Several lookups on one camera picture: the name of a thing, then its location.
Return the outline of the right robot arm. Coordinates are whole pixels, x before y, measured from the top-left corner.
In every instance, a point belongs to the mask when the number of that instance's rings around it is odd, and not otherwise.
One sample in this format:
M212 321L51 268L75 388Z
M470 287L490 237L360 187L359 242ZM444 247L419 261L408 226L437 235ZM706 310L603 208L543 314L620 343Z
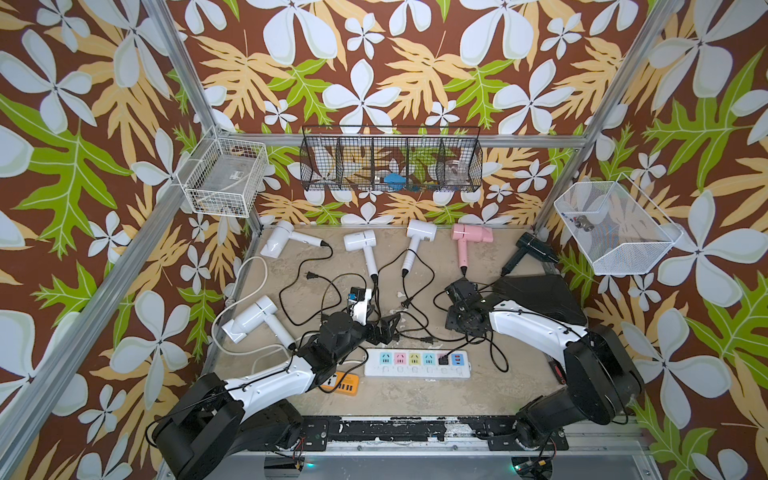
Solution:
M615 331L588 327L564 279L554 274L502 277L482 293L461 278L445 289L452 305L446 326L470 337L487 332L515 338L549 356L565 385L522 407L509 436L519 448L545 445L567 425L608 425L644 390L645 382Z

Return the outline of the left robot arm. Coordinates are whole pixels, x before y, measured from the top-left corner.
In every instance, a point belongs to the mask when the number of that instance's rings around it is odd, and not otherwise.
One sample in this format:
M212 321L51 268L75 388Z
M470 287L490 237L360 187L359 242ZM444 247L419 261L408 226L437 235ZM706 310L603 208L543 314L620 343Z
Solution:
M250 418L324 384L363 343L389 344L400 320L395 313L363 325L338 311L283 365L229 380L206 374L157 421L152 441L177 479L203 479L250 446L286 448L296 441L296 411L264 423Z

